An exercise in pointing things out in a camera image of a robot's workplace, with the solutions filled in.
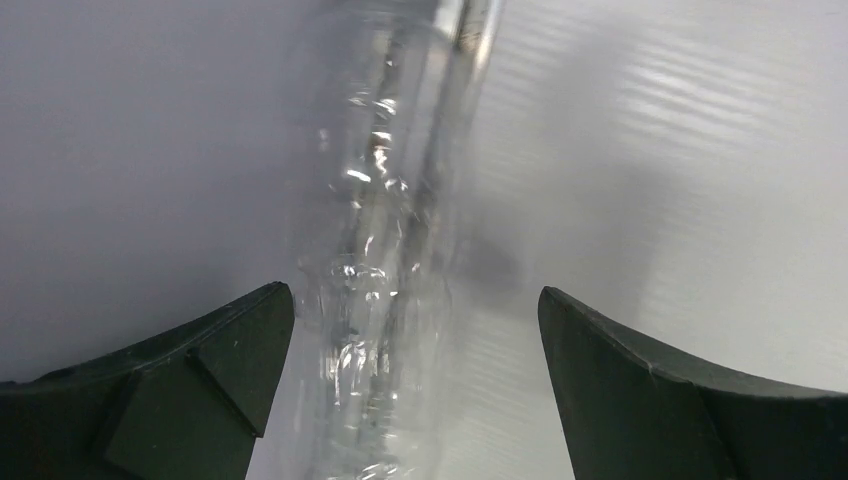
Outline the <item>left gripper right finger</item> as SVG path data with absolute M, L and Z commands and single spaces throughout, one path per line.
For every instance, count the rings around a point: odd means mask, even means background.
M 843 479 L 847 397 L 733 370 L 554 287 L 537 307 L 578 479 Z

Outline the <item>clear crushed bottle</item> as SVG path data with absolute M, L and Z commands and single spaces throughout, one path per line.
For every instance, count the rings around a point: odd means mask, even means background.
M 502 10 L 350 1 L 309 42 L 322 178 L 298 261 L 317 340 L 308 479 L 436 475 L 468 136 Z

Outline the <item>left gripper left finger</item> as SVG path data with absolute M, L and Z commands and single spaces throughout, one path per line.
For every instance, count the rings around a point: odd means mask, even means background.
M 242 479 L 295 321 L 266 284 L 196 320 L 1 386 L 5 479 Z

